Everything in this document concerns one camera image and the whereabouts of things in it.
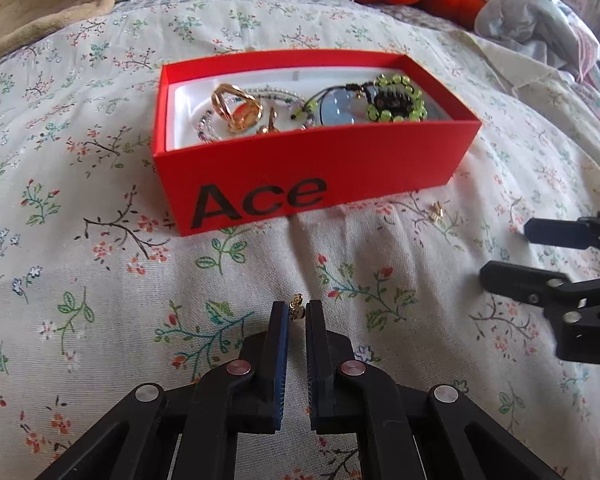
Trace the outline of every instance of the white cloth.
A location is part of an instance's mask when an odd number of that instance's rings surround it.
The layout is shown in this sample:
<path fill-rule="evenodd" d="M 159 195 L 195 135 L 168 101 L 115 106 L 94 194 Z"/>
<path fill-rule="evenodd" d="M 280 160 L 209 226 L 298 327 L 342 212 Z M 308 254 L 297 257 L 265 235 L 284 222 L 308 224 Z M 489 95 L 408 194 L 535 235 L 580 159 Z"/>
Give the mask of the white cloth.
<path fill-rule="evenodd" d="M 549 0 L 490 0 L 475 19 L 475 33 L 554 68 L 580 72 L 578 38 Z"/>
<path fill-rule="evenodd" d="M 34 478 L 136 384 L 182 386 L 235 357 L 295 292 L 322 299 L 328 328 L 398 383 L 454 384 L 550 467 L 600 480 L 600 366 L 558 361 L 541 311 L 477 279 L 492 258 L 600 276 L 599 251 L 521 234 L 531 216 L 600 210 L 600 123 L 553 73 L 513 88 L 472 38 L 349 0 L 139 0 L 2 60 L 0 480 Z M 483 127 L 455 176 L 178 237 L 148 146 L 160 64 L 318 47 L 406 53 L 474 110 Z M 303 331 L 292 326 L 283 430 L 240 436 L 238 480 L 320 478 L 356 447 L 310 433 Z M 358 478 L 355 455 L 346 466 Z"/>

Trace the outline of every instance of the red box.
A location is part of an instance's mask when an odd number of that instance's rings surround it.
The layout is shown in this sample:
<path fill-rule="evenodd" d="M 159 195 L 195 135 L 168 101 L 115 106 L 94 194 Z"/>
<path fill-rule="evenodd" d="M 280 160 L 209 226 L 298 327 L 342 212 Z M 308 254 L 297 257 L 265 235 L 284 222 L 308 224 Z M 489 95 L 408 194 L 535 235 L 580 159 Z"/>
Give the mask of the red box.
<path fill-rule="evenodd" d="M 451 118 L 318 126 L 167 149 L 169 86 L 238 72 L 379 67 L 408 74 Z M 446 184 L 481 123 L 409 57 L 353 50 L 248 52 L 165 65 L 152 150 L 178 230 L 189 235 Z"/>

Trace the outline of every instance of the bedding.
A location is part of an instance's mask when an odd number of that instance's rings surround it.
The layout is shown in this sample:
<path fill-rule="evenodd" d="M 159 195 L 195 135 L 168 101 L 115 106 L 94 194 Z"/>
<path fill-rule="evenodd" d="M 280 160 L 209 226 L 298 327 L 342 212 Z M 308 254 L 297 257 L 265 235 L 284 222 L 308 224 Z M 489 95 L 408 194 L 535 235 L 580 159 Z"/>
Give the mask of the bedding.
<path fill-rule="evenodd" d="M 483 127 L 446 186 L 179 237 L 149 148 L 160 66 L 272 48 L 408 54 Z M 235 357 L 295 292 L 360 360 L 453 384 L 565 478 L 600 480 L 600 366 L 560 362 L 539 309 L 477 280 L 491 259 L 600 277 L 599 251 L 522 235 L 598 210 L 600 122 L 554 69 L 461 30 L 349 0 L 133 0 L 70 25 L 0 60 L 0 480 L 34 478 L 136 384 Z M 309 432 L 303 332 L 283 429 L 240 436 L 237 479 L 360 478 L 353 436 Z"/>

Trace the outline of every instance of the blue gripper pad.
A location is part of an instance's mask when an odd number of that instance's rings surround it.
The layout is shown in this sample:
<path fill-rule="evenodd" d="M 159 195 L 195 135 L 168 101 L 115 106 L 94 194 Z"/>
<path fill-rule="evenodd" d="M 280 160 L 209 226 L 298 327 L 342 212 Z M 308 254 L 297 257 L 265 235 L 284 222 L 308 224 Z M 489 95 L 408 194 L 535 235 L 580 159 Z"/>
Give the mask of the blue gripper pad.
<path fill-rule="evenodd" d="M 258 396 L 271 417 L 271 429 L 279 430 L 285 407 L 286 356 L 290 311 L 284 301 L 275 301 L 256 372 Z"/>

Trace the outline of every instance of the flower print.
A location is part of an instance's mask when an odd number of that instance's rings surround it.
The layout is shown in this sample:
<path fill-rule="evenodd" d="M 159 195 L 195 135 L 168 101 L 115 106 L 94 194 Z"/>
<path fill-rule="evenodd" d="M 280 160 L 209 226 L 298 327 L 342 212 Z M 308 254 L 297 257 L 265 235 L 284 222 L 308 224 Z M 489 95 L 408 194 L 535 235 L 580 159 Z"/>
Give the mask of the flower print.
<path fill-rule="evenodd" d="M 22 290 L 22 280 L 20 278 L 14 278 L 11 282 L 11 288 L 18 295 L 24 295 L 24 290 Z"/>
<path fill-rule="evenodd" d="M 67 420 L 60 413 L 54 413 L 54 418 L 51 420 L 51 427 L 58 429 L 58 434 L 69 434 L 71 421 Z"/>
<path fill-rule="evenodd" d="M 176 357 L 174 357 L 173 361 L 171 362 L 171 366 L 173 366 L 177 370 L 182 366 L 186 359 L 187 358 L 184 355 L 176 355 Z"/>
<path fill-rule="evenodd" d="M 362 361 L 363 363 L 377 363 L 381 360 L 379 357 L 376 357 L 376 353 L 369 345 L 358 345 L 358 349 L 354 352 L 354 355 L 358 361 Z"/>
<path fill-rule="evenodd" d="M 501 337 L 499 335 L 496 336 L 496 343 L 495 343 L 495 347 L 497 350 L 500 350 L 502 352 L 506 351 L 507 348 L 509 347 L 507 345 L 507 339 L 504 337 Z"/>
<path fill-rule="evenodd" d="M 31 448 L 31 451 L 33 453 L 40 452 L 40 442 L 44 444 L 44 437 L 41 437 L 39 440 L 39 436 L 37 433 L 27 434 L 27 439 L 25 440 L 25 443 Z"/>
<path fill-rule="evenodd" d="M 99 241 L 94 248 L 92 249 L 94 253 L 96 253 L 96 259 L 104 258 L 111 251 L 113 251 L 113 245 L 107 244 L 106 241 Z"/>
<path fill-rule="evenodd" d="M 531 324 L 531 329 L 529 329 L 529 335 L 531 336 L 531 339 L 535 339 L 540 335 L 540 331 L 538 330 L 538 327 L 535 323 Z"/>
<path fill-rule="evenodd" d="M 302 470 L 297 467 L 293 470 L 293 476 L 284 475 L 282 480 L 314 480 L 313 476 L 304 476 Z"/>
<path fill-rule="evenodd" d="M 49 341 L 56 334 L 56 324 L 53 321 L 43 321 L 38 327 L 38 333 L 42 341 Z"/>
<path fill-rule="evenodd" d="M 126 272 L 130 272 L 131 274 L 135 272 L 138 276 L 144 276 L 146 274 L 146 269 L 144 266 L 138 264 L 138 257 L 134 256 L 129 260 L 129 263 L 126 264 Z"/>
<path fill-rule="evenodd" d="M 138 227 L 142 231 L 151 233 L 154 230 L 154 226 L 158 225 L 159 223 L 160 222 L 158 222 L 156 219 L 151 219 L 148 216 L 140 215 L 140 221 L 138 222 Z"/>
<path fill-rule="evenodd" d="M 167 256 L 165 255 L 165 253 L 168 253 L 169 250 L 166 247 L 152 247 L 151 250 L 154 252 L 154 254 L 151 254 L 149 256 L 150 260 L 155 261 L 160 261 L 160 262 L 166 262 L 167 261 Z"/>
<path fill-rule="evenodd" d="M 64 352 L 64 362 L 66 362 L 66 368 L 69 373 L 75 372 L 80 365 L 80 355 L 75 352 L 75 350 L 71 350 L 68 352 Z"/>
<path fill-rule="evenodd" d="M 390 215 L 391 214 L 391 206 L 384 204 L 376 205 L 376 214 L 377 215 Z"/>

